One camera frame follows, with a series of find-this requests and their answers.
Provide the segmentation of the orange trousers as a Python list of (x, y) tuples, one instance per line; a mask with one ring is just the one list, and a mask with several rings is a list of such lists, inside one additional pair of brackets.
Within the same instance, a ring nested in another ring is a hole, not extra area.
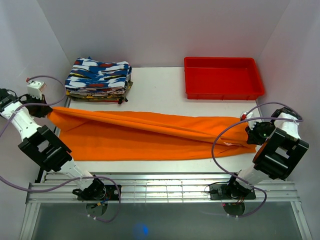
[(179, 161), (250, 154), (246, 123), (227, 116), (54, 107), (48, 119), (75, 161)]

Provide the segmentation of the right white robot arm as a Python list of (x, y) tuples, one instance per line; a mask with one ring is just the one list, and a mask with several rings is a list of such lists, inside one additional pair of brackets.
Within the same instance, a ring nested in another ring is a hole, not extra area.
[(299, 135), (299, 114), (284, 106), (271, 117), (269, 122), (255, 121), (245, 128), (247, 144), (261, 148), (252, 165), (236, 173), (240, 179), (232, 176), (226, 185), (225, 193), (232, 199), (245, 198), (261, 181), (285, 180), (309, 149)]

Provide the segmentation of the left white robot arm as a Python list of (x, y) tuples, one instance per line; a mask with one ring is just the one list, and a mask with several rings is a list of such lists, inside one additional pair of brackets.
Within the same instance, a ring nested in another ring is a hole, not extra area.
[(39, 98), (0, 90), (0, 115), (10, 120), (21, 137), (18, 148), (47, 172), (60, 173), (73, 179), (77, 188), (72, 191), (79, 200), (103, 199), (107, 190), (104, 183), (87, 170), (79, 168), (68, 148), (46, 125), (40, 126), (34, 118), (44, 118), (53, 109), (47, 105), (45, 96)]

